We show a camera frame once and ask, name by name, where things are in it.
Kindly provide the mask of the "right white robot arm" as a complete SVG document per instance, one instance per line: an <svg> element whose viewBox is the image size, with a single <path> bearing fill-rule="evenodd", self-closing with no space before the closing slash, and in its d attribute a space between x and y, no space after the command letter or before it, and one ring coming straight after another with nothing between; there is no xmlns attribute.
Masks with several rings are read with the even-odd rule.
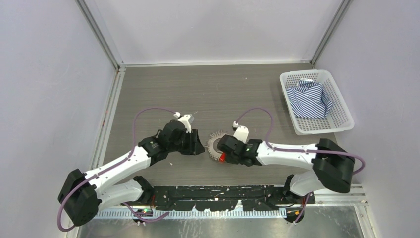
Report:
<svg viewBox="0 0 420 238"><path fill-rule="evenodd" d="M296 203L310 192L329 189L348 193L351 188L355 159L329 139L317 144L269 144L260 139L244 143L234 136L224 135L217 144L222 158L230 164L245 166L285 165L306 169L289 175L283 188L283 198Z"/></svg>

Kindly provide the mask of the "red headed key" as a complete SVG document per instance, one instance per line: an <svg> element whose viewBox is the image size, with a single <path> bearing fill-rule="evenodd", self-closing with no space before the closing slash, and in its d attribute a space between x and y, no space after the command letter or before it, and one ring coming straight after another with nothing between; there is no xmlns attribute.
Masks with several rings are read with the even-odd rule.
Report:
<svg viewBox="0 0 420 238"><path fill-rule="evenodd" d="M226 157L226 154L225 153L222 153L221 155L220 155L220 157L219 157L219 162L221 162L221 163L224 163L225 162L225 157Z"/></svg>

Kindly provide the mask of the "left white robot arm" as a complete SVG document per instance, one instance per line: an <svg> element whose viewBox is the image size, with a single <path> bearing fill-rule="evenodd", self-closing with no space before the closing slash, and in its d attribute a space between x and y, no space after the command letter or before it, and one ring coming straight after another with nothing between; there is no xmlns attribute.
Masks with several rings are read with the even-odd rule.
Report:
<svg viewBox="0 0 420 238"><path fill-rule="evenodd" d="M195 156L204 151L197 129L171 120L155 135L136 142L125 155L87 172L71 171L57 198L60 203L57 223L61 224L63 213L69 216L73 226L79 227L110 206L132 201L147 205L153 187L143 177L126 183L120 181L166 159L169 153Z"/></svg>

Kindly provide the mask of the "metal disc with keyrings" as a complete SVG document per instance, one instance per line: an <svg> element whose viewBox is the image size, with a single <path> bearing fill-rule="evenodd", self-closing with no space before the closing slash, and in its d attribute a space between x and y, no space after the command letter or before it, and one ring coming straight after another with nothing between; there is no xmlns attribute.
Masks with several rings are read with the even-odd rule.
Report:
<svg viewBox="0 0 420 238"><path fill-rule="evenodd" d="M217 149L218 142L222 139L223 136L230 135L230 133L226 131L216 131L209 135L209 139L206 143L206 149L209 154L209 157L214 161L219 161L219 158L222 155L222 152Z"/></svg>

